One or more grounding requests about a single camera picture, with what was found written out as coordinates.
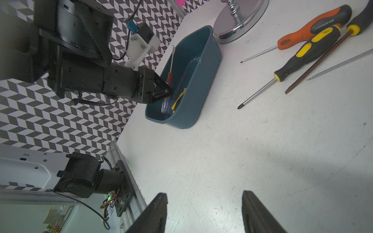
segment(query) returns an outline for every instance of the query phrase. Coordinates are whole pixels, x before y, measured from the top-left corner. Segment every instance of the orange wire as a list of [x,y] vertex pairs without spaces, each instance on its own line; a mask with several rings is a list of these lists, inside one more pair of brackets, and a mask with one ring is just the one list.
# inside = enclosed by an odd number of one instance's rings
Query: orange wire
[[118,196],[118,194],[119,194],[119,189],[118,189],[118,191],[117,191],[117,193],[116,193],[116,195],[110,200],[110,201],[108,201],[108,202],[106,202],[105,203],[105,205],[104,206],[102,206],[102,208],[105,208],[105,206],[107,206],[109,203],[111,203],[113,200],[115,200],[116,199],[116,197]]

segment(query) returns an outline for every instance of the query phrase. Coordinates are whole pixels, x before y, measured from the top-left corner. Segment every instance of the yellow tool in bin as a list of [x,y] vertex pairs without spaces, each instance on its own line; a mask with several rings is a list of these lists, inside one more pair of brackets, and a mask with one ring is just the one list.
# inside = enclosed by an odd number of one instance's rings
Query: yellow tool in bin
[[179,95],[178,99],[175,101],[175,103],[173,104],[172,106],[172,113],[175,113],[176,109],[178,108],[180,102],[181,102],[181,99],[183,98],[183,95],[185,93],[187,89],[184,88],[184,91]]

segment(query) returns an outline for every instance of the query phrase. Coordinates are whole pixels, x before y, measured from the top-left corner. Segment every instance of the plastic container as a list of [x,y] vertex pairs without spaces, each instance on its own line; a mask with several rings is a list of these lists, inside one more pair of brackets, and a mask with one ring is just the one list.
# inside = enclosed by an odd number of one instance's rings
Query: plastic container
[[[169,114],[165,115],[161,112],[162,100],[159,100],[146,106],[146,119],[179,129],[192,126],[202,110],[221,61],[222,52],[211,26],[205,26],[185,37],[176,46],[172,67],[174,93],[170,108],[186,88],[179,107],[175,113],[170,109]],[[171,57],[160,76],[164,81],[167,80],[170,65]]]

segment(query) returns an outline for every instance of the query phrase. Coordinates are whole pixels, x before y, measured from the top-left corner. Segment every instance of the pink paper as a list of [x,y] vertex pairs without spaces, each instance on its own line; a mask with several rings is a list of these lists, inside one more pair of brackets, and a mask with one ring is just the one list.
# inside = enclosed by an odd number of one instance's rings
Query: pink paper
[[176,3],[180,6],[183,7],[185,0],[176,0]]

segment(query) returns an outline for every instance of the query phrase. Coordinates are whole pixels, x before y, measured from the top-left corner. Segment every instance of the black mounting plate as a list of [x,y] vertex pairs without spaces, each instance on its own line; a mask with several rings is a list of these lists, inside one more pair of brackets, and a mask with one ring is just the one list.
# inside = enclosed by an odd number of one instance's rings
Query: black mounting plate
[[132,197],[135,195],[135,188],[132,185],[131,178],[128,174],[128,171],[125,169],[125,165],[122,160],[118,160],[114,169],[124,174],[124,179],[115,201],[117,216],[120,217],[122,216],[123,212],[126,211],[126,209],[129,207],[129,203],[131,202]]

